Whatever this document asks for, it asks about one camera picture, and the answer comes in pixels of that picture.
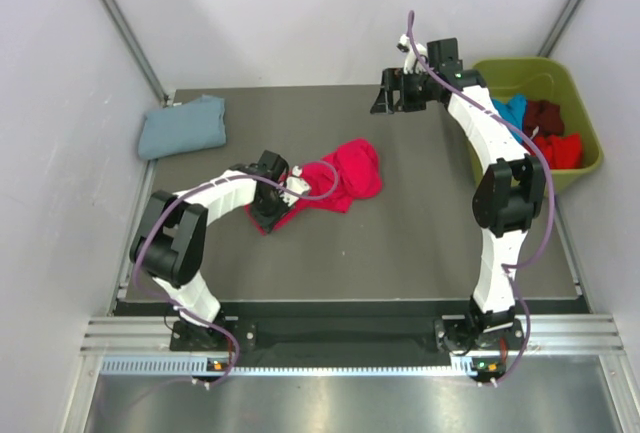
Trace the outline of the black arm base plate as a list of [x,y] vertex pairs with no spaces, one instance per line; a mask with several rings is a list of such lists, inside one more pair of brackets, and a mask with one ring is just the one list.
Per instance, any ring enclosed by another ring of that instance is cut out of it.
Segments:
[[457,316],[244,317],[225,324],[240,347],[240,367],[440,366],[449,355],[497,356],[520,348],[520,321],[478,334]]

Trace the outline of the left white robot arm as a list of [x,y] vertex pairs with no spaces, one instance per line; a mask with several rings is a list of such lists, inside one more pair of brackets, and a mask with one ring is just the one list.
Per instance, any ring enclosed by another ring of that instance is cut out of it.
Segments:
[[274,185],[292,187],[286,160],[264,151],[255,163],[235,165],[187,192],[154,192],[145,207],[129,258],[134,269],[149,275],[178,313],[170,326],[169,349],[213,351],[232,344],[219,300],[200,268],[207,227],[226,214],[248,207],[265,232],[289,213],[296,197]]

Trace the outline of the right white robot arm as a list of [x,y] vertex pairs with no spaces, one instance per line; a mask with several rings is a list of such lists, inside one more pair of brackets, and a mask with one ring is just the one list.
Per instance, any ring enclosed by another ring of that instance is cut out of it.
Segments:
[[442,349],[462,356],[487,349],[515,324],[512,282],[531,225],[541,211],[546,178],[538,158],[530,155],[494,108],[485,79],[464,67],[456,39],[397,43],[404,64],[382,73],[374,114],[422,111],[436,101],[462,128],[483,171],[472,199],[482,232],[478,282],[464,318],[444,325]]

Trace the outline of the crimson red t-shirt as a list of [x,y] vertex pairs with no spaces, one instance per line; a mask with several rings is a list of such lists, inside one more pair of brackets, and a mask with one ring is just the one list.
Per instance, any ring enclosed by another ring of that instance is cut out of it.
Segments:
[[[355,200],[364,200],[376,196],[383,187],[379,171],[379,158],[374,146],[366,139],[358,138],[339,146],[322,158],[331,164],[338,174],[336,189],[327,198],[317,201],[293,198],[297,200],[292,208],[278,219],[273,230],[283,227],[295,216],[306,209],[319,209],[336,213],[346,213]],[[310,186],[306,195],[318,196],[329,191],[334,183],[334,174],[328,166],[316,162],[296,167],[300,177]],[[253,206],[246,206],[245,212],[261,234],[268,234],[254,215]]]

